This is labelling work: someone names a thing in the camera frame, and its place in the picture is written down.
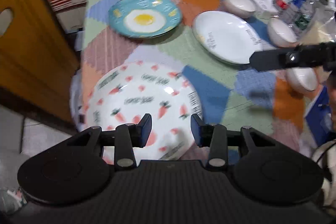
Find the carrot print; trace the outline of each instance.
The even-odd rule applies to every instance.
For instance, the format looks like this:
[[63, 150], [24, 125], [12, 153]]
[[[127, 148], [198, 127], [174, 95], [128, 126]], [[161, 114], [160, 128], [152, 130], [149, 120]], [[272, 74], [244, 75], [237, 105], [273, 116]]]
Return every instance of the carrot print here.
[[157, 135], [154, 131], [149, 134], [146, 146], [153, 145], [156, 142]]
[[118, 122], [125, 122], [125, 117], [120, 113], [120, 108], [113, 109], [111, 116], [114, 116]]
[[178, 128], [172, 128], [170, 130], [170, 132], [173, 134], [173, 135], [176, 135], [178, 132], [179, 132], [179, 129]]
[[167, 150], [167, 146], [163, 146], [163, 147], [160, 147], [159, 148], [159, 151], [160, 152], [164, 152], [164, 151], [166, 151]]
[[171, 78], [175, 78], [175, 80], [179, 79], [181, 77], [181, 74], [179, 72], [171, 71], [167, 73], [167, 75]]
[[169, 72], [169, 73], [167, 73], [168, 74], [168, 76], [169, 77], [171, 77], [171, 78], [175, 78], [177, 75], [178, 75], [178, 73], [177, 72]]
[[185, 80], [182, 82], [182, 87], [186, 88], [189, 86], [189, 81], [188, 80]]
[[152, 69], [153, 71], [157, 71], [157, 70], [158, 70], [158, 68], [159, 68], [159, 66], [158, 66], [158, 65], [153, 65], [153, 66], [151, 66], [151, 69]]
[[157, 116], [157, 119], [161, 119], [163, 117], [163, 115], [166, 114], [168, 108], [170, 108], [170, 105], [169, 105], [169, 102], [166, 101], [166, 102], [161, 102], [160, 103], [160, 108], [159, 108], [159, 114]]
[[89, 109], [89, 105], [85, 105], [84, 106], [84, 112], [87, 112], [88, 109]]
[[144, 90], [145, 90], [145, 86], [144, 85], [140, 85], [140, 86], [138, 86], [138, 89], [141, 91], [141, 92], [143, 92]]
[[121, 85], [117, 85], [114, 89], [112, 89], [109, 94], [116, 94], [121, 90], [122, 86]]
[[185, 104], [181, 105], [181, 107], [180, 107], [180, 117], [179, 118], [182, 118], [182, 120], [184, 120], [188, 116], [189, 116], [189, 114], [187, 113], [187, 107], [185, 106]]
[[93, 91], [91, 90], [88, 97], [91, 98], [92, 95], [93, 95]]
[[133, 122], [134, 124], [138, 124], [140, 121], [141, 121], [141, 116], [140, 116], [140, 115], [136, 115], [136, 116], [134, 116], [133, 119], [132, 119], [132, 122]]

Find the teal plate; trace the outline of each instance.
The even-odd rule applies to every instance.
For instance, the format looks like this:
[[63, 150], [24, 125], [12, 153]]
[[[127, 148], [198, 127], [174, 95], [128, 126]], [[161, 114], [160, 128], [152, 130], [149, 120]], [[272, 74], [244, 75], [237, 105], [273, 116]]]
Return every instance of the teal plate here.
[[116, 32], [132, 38], [162, 35], [182, 19], [170, 0], [120, 0], [109, 9], [109, 24]]

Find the yellow wooden cabinet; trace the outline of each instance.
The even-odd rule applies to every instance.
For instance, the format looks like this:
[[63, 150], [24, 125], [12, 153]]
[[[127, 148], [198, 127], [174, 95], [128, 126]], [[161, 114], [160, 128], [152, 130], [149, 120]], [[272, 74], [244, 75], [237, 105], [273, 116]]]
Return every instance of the yellow wooden cabinet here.
[[13, 20], [0, 33], [0, 87], [72, 122], [70, 83], [79, 66], [47, 0], [0, 0]]

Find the bowl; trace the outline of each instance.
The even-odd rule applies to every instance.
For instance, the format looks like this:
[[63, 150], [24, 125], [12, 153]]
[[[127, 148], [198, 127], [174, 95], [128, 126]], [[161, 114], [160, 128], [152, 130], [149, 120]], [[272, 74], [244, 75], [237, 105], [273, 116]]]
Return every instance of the bowl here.
[[251, 0], [223, 0], [226, 11], [240, 18], [249, 18], [256, 11], [256, 6]]
[[278, 47], [295, 47], [296, 35], [293, 30], [278, 18], [271, 18], [267, 25], [269, 38]]
[[312, 68], [290, 68], [286, 70], [286, 80], [297, 92], [306, 94], [314, 91], [319, 85]]

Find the patchwork tablecloth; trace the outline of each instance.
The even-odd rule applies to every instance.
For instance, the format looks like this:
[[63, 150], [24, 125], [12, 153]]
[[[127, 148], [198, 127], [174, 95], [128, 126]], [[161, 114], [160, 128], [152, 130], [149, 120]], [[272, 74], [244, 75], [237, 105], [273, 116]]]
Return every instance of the patchwork tablecloth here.
[[[183, 13], [183, 22], [172, 32], [151, 40], [131, 40], [108, 24], [108, 10], [119, 0], [88, 0], [82, 51], [84, 109], [97, 81], [124, 62], [165, 63], [182, 71], [199, 94], [204, 121], [221, 123], [229, 130], [249, 125], [299, 150], [299, 137], [308, 131], [304, 112], [310, 99], [293, 91], [284, 71], [257, 72], [233, 67], [213, 58], [192, 34], [193, 19], [204, 11], [221, 9], [221, 0], [172, 0]], [[251, 18], [250, 25], [270, 44], [265, 20]]]

